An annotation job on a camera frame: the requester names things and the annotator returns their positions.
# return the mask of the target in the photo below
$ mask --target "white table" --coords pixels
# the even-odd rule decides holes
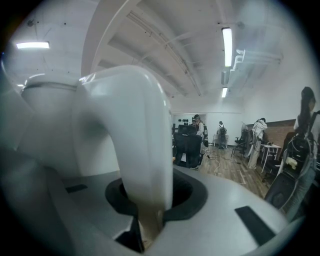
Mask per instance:
[[[213,146],[215,147],[216,146],[216,140],[219,139],[219,134],[214,134],[213,135]],[[228,148],[228,141],[229,141],[229,135],[225,135],[225,148],[227,149]]]
[[[262,155],[261,163],[264,160],[264,156],[265,156],[265,152],[266,152],[265,148],[267,149],[265,160],[264,160],[264,165],[263,165],[263,168],[262,168],[262,171],[261,171],[261,173],[263,173],[264,169],[265,169],[266,162],[267,162],[267,158],[270,157],[270,156],[273,156],[272,154],[269,154],[270,153],[270,149],[272,149],[273,153],[274,153],[274,150],[276,150],[275,151],[275,155],[274,155],[274,160],[276,160],[276,157],[277,157],[277,154],[278,154],[278,150],[281,149],[281,146],[278,146],[278,145],[275,145],[275,144],[272,144],[272,145],[261,145],[261,146],[263,147],[262,148],[263,155]]]

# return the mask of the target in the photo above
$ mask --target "beige pants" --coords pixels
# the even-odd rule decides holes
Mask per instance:
[[[261,140],[257,140],[256,143],[253,144],[253,150],[250,155],[250,160],[249,160],[249,166],[251,168],[256,168],[257,166],[257,160],[260,154],[260,148],[261,148]]]

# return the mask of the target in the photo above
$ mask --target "backpack strap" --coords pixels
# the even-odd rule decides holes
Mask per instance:
[[[319,115],[319,114],[320,114],[320,110],[319,110],[318,112],[314,112],[314,113],[313,113],[313,115],[312,115],[312,117],[311,117],[311,120],[310,120],[310,124],[309,124],[308,134],[310,134],[311,129],[312,129],[312,127],[314,126],[314,122],[315,122],[315,120],[316,120],[316,117],[317,117],[317,115]]]

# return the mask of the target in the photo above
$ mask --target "blue jeans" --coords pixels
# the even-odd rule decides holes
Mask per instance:
[[[315,163],[315,159],[309,160],[308,165],[305,167],[305,170],[307,170],[306,173],[302,173],[302,175],[300,175],[300,177],[297,179],[291,197],[282,207],[282,209],[286,212],[285,215],[289,222],[291,222],[297,214],[302,201],[314,182],[316,177]]]

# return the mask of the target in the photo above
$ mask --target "person wearing white hoodie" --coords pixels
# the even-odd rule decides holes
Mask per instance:
[[[260,153],[261,141],[264,135],[264,130],[268,128],[266,119],[261,118],[253,125],[253,152],[251,153],[248,168],[255,170],[257,168],[257,160]]]

